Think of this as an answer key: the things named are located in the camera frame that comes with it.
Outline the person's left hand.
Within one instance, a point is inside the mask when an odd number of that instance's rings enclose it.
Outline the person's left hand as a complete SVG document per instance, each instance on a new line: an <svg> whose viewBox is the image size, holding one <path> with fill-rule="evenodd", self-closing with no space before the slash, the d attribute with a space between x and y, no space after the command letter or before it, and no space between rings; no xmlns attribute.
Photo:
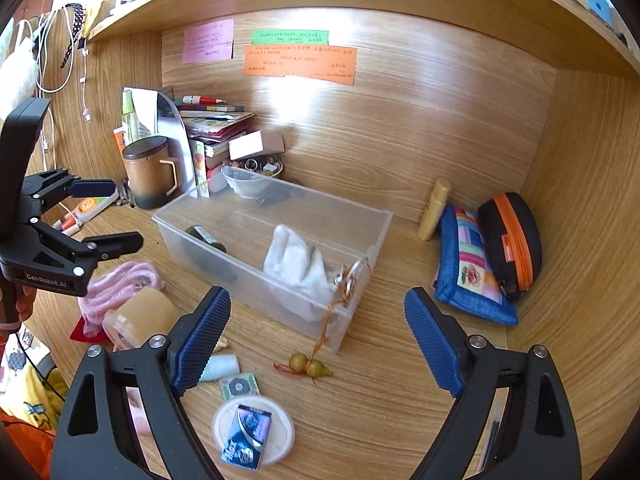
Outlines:
<svg viewBox="0 0 640 480"><path fill-rule="evenodd" d="M32 316L37 291L23 286L22 291L17 292L14 285L6 291L7 294L4 290L1 291L1 330L12 333Z"/></svg>

